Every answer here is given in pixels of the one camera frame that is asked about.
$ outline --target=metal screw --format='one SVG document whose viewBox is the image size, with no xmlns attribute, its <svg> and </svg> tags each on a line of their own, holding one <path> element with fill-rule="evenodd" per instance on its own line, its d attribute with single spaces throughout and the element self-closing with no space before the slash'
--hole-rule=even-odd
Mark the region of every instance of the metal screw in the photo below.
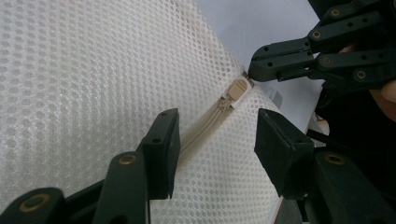
<svg viewBox="0 0 396 224">
<path fill-rule="evenodd" d="M 338 15 L 340 15 L 340 11 L 338 9 L 333 9 L 332 10 L 332 15 L 333 16 L 338 16 Z"/>
<path fill-rule="evenodd" d="M 119 163 L 122 165 L 128 165 L 134 163 L 135 160 L 136 160 L 135 155 L 125 155 L 119 159 Z"/>
<path fill-rule="evenodd" d="M 314 33 L 312 33 L 312 36 L 313 36 L 314 38 L 320 38 L 321 34 L 320 34 L 319 31 L 315 31 Z"/>
<path fill-rule="evenodd" d="M 363 71 L 358 72 L 358 78 L 364 79 L 366 77 L 366 74 Z"/>
<path fill-rule="evenodd" d="M 336 165 L 344 165 L 346 163 L 343 158 L 336 156 L 334 154 L 326 154 L 324 156 L 324 159 Z"/>
<path fill-rule="evenodd" d="M 329 64 L 329 63 L 332 62 L 332 60 L 330 60 L 330 58 L 328 58 L 328 57 L 323 58 L 322 61 L 323 61 L 324 63 L 326 63 L 326 64 Z"/>
<path fill-rule="evenodd" d="M 37 194 L 28 199 L 26 199 L 20 205 L 20 210 L 24 213 L 33 212 L 38 208 L 42 207 L 50 200 L 49 194 Z"/>
</svg>

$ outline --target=zipper teeth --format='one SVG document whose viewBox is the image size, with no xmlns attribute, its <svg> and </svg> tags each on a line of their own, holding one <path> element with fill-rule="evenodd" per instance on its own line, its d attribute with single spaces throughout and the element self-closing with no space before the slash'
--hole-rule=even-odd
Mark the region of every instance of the zipper teeth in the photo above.
<svg viewBox="0 0 396 224">
<path fill-rule="evenodd" d="M 216 110 L 213 117 L 211 117 L 210 120 L 208 122 L 206 122 L 201 129 L 199 129 L 199 131 L 196 133 L 196 135 L 194 137 L 190 138 L 187 143 L 182 144 L 180 152 L 183 153 L 183 151 L 186 148 L 189 148 L 201 135 L 203 135 L 205 133 L 205 131 L 210 130 L 210 128 L 216 122 L 216 119 L 219 118 L 220 114 L 221 114 L 221 110 L 220 109 Z"/>
<path fill-rule="evenodd" d="M 210 135 L 233 111 L 231 104 L 222 107 L 229 99 L 220 98 L 212 107 L 189 129 L 181 139 L 180 155 L 200 146 L 203 140 Z"/>
<path fill-rule="evenodd" d="M 251 80 L 244 75 L 242 76 L 250 88 L 253 87 L 253 84 L 250 83 Z M 239 101 L 240 97 L 248 91 L 248 88 L 238 80 L 236 79 L 225 96 L 221 96 L 182 136 L 179 163 L 184 162 L 195 149 L 205 142 L 206 138 L 233 112 L 233 103 Z"/>
</svg>

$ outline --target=robotic hand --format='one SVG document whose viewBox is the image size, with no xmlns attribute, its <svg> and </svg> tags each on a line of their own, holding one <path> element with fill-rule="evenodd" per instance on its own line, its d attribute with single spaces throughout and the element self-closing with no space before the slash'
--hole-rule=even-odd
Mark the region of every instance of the robotic hand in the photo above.
<svg viewBox="0 0 396 224">
<path fill-rule="evenodd" d="M 351 43 L 355 51 L 339 53 Z M 324 79 L 331 96 L 381 89 L 396 79 L 396 0 L 331 7 L 307 37 L 258 49 L 248 73 L 260 82 Z"/>
</svg>

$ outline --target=zipper slider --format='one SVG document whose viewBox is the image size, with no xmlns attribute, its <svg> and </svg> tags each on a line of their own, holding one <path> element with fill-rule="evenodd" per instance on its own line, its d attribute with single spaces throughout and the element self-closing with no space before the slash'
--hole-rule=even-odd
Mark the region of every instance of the zipper slider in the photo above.
<svg viewBox="0 0 396 224">
<path fill-rule="evenodd" d="M 244 77 L 240 76 L 236 79 L 230 88 L 223 94 L 219 100 L 218 108 L 224 111 L 229 108 L 236 108 L 245 93 L 247 93 L 252 88 L 252 83 Z"/>
</svg>

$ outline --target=zipper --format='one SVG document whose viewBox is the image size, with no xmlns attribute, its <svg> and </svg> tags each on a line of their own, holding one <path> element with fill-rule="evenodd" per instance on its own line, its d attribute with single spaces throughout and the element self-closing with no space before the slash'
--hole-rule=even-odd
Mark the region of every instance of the zipper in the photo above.
<svg viewBox="0 0 396 224">
<path fill-rule="evenodd" d="M 179 163 L 184 162 L 199 148 L 230 114 L 241 104 L 253 88 L 253 82 L 244 73 L 239 76 L 220 98 L 181 137 Z"/>
</svg>

